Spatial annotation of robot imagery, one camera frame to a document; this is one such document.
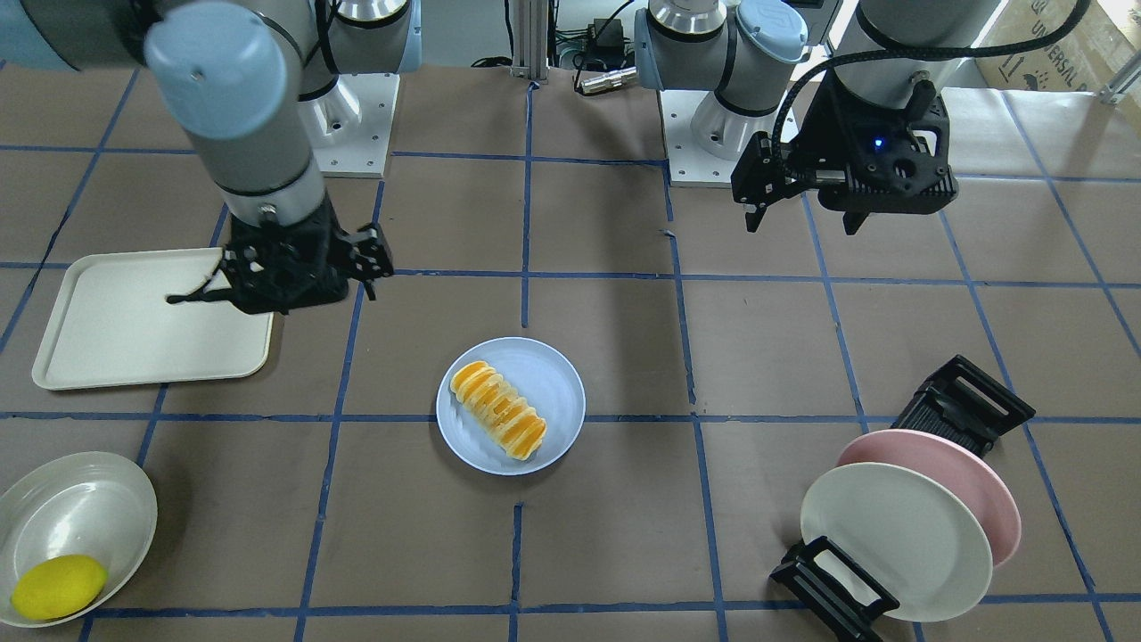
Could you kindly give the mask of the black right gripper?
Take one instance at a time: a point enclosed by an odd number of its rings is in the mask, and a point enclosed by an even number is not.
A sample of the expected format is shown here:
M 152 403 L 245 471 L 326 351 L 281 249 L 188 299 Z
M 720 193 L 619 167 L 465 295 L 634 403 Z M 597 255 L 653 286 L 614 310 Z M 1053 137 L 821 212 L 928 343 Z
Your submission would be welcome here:
M 282 312 L 339 303 L 350 281 L 359 281 L 369 301 L 377 281 L 395 273 L 391 252 L 378 224 L 346 231 L 330 196 L 299 224 L 254 226 L 230 217 L 230 237 L 218 265 L 230 285 L 207 279 L 167 304 L 230 303 L 242 312 Z

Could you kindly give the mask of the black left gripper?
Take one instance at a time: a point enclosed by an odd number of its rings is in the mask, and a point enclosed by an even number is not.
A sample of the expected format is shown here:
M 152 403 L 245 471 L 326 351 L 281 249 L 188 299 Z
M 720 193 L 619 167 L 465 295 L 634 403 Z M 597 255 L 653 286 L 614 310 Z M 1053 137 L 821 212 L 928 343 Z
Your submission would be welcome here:
M 842 212 L 847 235 L 873 214 L 934 214 L 958 196 L 949 127 L 928 78 L 895 109 L 865 101 L 830 70 L 799 133 L 790 143 L 753 135 L 734 166 L 731 195 L 744 204 L 745 230 L 755 235 L 769 206 L 807 190 Z

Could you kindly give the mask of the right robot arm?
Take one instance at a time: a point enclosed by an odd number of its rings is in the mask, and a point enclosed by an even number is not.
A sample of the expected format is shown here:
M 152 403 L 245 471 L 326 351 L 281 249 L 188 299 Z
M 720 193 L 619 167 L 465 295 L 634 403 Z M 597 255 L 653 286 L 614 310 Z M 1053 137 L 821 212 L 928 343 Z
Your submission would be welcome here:
M 423 60 L 416 1 L 5 1 L 3 57 L 25 68 L 146 68 L 230 212 L 213 273 L 168 304 L 290 312 L 369 300 L 395 273 L 378 224 L 346 231 L 315 149 L 357 128 L 330 107 L 354 74 Z

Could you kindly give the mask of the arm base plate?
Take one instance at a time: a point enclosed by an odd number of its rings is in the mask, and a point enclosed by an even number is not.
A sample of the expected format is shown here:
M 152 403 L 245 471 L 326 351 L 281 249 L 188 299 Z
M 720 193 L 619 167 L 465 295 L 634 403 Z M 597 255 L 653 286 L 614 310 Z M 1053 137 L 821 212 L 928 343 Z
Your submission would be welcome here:
M 395 74 L 353 74 L 299 113 L 322 174 L 382 179 L 400 87 Z
M 729 188 L 731 171 L 752 135 L 770 135 L 776 125 L 777 111 L 745 117 L 726 109 L 710 91 L 661 91 L 659 107 L 673 186 Z

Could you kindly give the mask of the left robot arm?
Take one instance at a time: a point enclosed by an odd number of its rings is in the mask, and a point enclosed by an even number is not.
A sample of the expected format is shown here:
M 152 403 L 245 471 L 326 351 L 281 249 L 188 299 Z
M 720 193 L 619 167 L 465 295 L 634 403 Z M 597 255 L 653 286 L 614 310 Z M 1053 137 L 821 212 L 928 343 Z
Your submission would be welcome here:
M 767 208 L 806 192 L 855 235 L 874 214 L 930 216 L 958 196 L 941 96 L 961 60 L 1031 52 L 1079 25 L 979 47 L 994 1 L 860 1 L 837 52 L 793 78 L 810 29 L 784 1 L 652 1 L 636 13 L 640 86 L 701 90 L 747 121 L 725 147 L 733 200 L 756 231 Z

